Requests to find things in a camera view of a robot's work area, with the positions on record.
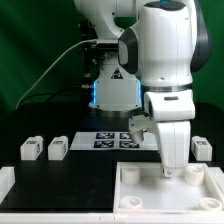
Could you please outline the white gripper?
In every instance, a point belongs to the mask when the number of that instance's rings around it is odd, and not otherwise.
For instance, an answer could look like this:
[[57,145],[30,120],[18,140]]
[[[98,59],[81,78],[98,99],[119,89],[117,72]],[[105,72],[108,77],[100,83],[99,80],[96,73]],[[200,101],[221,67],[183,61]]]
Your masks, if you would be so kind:
[[158,146],[165,177],[171,177],[173,170],[184,168],[189,160],[189,121],[158,122]]

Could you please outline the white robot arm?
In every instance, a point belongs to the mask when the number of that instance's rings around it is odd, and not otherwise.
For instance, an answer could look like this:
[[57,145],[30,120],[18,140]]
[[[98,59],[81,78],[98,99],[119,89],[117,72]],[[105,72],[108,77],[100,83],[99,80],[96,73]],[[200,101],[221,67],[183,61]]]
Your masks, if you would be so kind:
[[96,32],[100,75],[90,108],[134,112],[129,135],[155,136],[163,173],[187,166],[195,117],[192,73],[211,54],[199,0],[74,0]]

